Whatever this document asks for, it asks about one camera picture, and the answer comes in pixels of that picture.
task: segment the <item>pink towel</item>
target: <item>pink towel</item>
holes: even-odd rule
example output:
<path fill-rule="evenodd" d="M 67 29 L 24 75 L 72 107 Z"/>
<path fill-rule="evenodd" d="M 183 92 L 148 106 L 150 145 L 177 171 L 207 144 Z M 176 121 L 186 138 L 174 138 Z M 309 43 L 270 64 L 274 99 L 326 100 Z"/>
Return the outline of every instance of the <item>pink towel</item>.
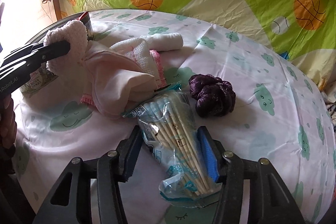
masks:
<path fill-rule="evenodd" d="M 83 66 L 92 83 L 96 108 L 111 119 L 151 98 L 158 88 L 155 77 L 144 73 L 136 62 L 95 41 L 88 44 Z M 90 100 L 90 96 L 84 96 L 81 101 Z"/>

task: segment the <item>clear plastic packaging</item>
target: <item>clear plastic packaging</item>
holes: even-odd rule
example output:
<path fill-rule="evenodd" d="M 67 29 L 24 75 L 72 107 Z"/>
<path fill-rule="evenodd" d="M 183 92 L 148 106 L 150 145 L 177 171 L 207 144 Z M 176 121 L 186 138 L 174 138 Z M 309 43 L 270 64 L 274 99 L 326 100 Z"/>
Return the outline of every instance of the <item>clear plastic packaging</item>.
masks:
<path fill-rule="evenodd" d="M 154 158 L 169 176 L 159 185 L 161 195 L 183 207 L 206 206 L 205 198 L 218 192 L 208 176 L 197 139 L 194 116 L 179 85 L 142 103 L 131 114 Z"/>

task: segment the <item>metal bolt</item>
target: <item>metal bolt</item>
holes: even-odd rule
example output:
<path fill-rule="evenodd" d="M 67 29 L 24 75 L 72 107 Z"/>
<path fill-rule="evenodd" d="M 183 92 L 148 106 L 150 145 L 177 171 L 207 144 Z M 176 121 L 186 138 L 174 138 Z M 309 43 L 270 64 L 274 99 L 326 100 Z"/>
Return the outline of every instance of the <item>metal bolt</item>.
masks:
<path fill-rule="evenodd" d="M 268 165 L 269 164 L 269 160 L 266 159 L 266 158 L 261 158 L 260 159 L 260 163 L 263 164 L 263 165 Z"/>
<path fill-rule="evenodd" d="M 107 152 L 107 156 L 109 157 L 115 157 L 116 155 L 118 155 L 118 152 L 116 150 L 110 150 L 109 152 Z"/>
<path fill-rule="evenodd" d="M 80 161 L 81 161 L 80 158 L 75 157 L 75 158 L 73 158 L 73 159 L 71 160 L 71 163 L 73 163 L 73 164 L 78 164 Z"/>
<path fill-rule="evenodd" d="M 223 156 L 225 158 L 232 158 L 233 157 L 233 153 L 231 151 L 225 151 Z"/>

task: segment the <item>baseball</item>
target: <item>baseball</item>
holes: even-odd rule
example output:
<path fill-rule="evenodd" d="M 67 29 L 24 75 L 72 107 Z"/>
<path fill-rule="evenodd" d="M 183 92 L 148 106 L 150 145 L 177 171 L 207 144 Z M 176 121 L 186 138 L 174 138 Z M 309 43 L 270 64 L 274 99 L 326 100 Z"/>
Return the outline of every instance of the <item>baseball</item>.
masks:
<path fill-rule="evenodd" d="M 275 34 L 283 34 L 287 32 L 290 23 L 286 17 L 277 17 L 271 24 L 272 32 Z"/>

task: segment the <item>purple scrunchie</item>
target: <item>purple scrunchie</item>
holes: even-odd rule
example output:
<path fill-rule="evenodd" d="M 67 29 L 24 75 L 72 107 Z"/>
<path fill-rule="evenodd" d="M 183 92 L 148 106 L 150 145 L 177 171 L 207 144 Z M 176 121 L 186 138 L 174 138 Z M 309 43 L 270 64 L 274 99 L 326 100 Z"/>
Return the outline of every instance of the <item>purple scrunchie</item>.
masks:
<path fill-rule="evenodd" d="M 189 79 L 191 97 L 197 100 L 196 112 L 200 117 L 224 116 L 233 111 L 236 94 L 232 85 L 212 75 L 193 75 Z"/>

